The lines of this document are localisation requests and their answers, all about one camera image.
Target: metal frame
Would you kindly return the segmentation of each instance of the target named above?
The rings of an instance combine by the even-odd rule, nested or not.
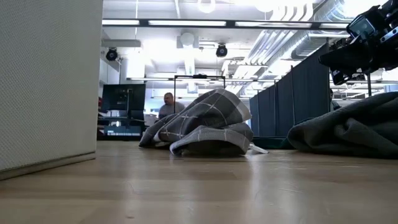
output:
[[[174,100],[174,113],[175,113],[175,86],[176,86],[176,82],[178,78],[192,78],[192,79],[197,79],[197,80],[201,80],[201,79],[207,79],[207,78],[216,78],[216,79],[222,79],[224,80],[224,88],[226,87],[225,85],[225,77],[219,77],[219,76],[214,76],[214,75],[203,75],[203,77],[196,77],[196,76],[191,76],[191,75],[174,75],[174,96],[173,96],[173,100]]]
[[[313,21],[238,21],[219,19],[103,19],[103,27],[171,27],[171,28],[212,28],[212,29],[262,29],[262,30],[324,30],[346,31],[349,22]]]

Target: gray blanket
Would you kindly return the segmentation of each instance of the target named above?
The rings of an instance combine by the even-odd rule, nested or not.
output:
[[[235,156],[245,154],[253,132],[243,123],[251,118],[239,98],[224,89],[198,97],[179,114],[149,127],[140,147],[170,143],[175,155]]]
[[[398,93],[384,93],[294,126],[294,148],[325,154],[398,157]]]

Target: white cable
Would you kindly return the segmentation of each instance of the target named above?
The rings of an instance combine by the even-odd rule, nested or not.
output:
[[[216,9],[216,0],[211,0],[210,6],[208,6],[208,7],[203,7],[201,5],[201,0],[198,0],[198,8],[199,8],[199,10],[201,10],[201,12],[211,13]]]

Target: gray shirt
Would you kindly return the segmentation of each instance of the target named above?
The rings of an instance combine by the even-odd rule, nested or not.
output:
[[[175,102],[175,113],[179,113],[185,109],[182,103]],[[170,114],[174,114],[174,105],[163,105],[159,110],[159,119],[162,119]]]

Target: camera rig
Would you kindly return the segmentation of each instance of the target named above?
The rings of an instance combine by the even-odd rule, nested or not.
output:
[[[319,57],[322,65],[330,67],[335,85],[353,79],[354,74],[398,67],[398,0],[358,15],[347,32],[348,40]]]

